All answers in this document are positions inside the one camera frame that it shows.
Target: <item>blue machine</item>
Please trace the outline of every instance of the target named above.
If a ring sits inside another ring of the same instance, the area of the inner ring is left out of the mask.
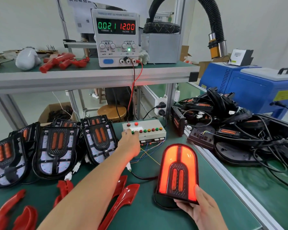
[[[271,106],[281,101],[288,106],[288,70],[262,68],[258,66],[232,66],[210,63],[200,79],[203,88],[218,87],[219,93],[234,92],[234,101],[254,114],[271,113],[282,119],[287,109]]]

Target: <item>human hand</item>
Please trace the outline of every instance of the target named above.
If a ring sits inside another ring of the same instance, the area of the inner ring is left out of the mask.
[[[135,131],[132,134],[130,129],[127,129],[126,132],[123,131],[122,138],[118,142],[118,148],[132,155],[132,158],[137,156],[140,152],[139,132]]]
[[[228,230],[215,200],[198,185],[194,191],[199,205],[174,199],[177,206],[192,217],[199,230]]]

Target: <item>black flexible duct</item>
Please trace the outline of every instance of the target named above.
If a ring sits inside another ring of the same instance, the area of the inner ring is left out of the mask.
[[[154,0],[149,8],[149,19],[146,22],[153,22],[158,8],[165,0]],[[211,32],[216,34],[217,42],[224,41],[224,33],[219,8],[215,0],[198,0],[205,9],[210,22]]]

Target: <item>power supply knob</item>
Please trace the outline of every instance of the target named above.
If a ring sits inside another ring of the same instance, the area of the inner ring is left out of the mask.
[[[101,43],[101,44],[99,45],[99,47],[100,47],[100,49],[105,49],[105,48],[106,48],[106,46],[105,46],[104,43]]]

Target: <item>power socket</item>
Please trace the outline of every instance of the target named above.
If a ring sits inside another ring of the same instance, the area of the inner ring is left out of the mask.
[[[155,99],[155,106],[158,106],[160,102],[164,102],[165,104],[167,104],[167,96],[166,94],[164,95],[164,97],[160,97],[160,98],[156,98]],[[164,110],[166,112],[166,108],[155,108],[155,114],[157,116],[159,116],[159,110]]]

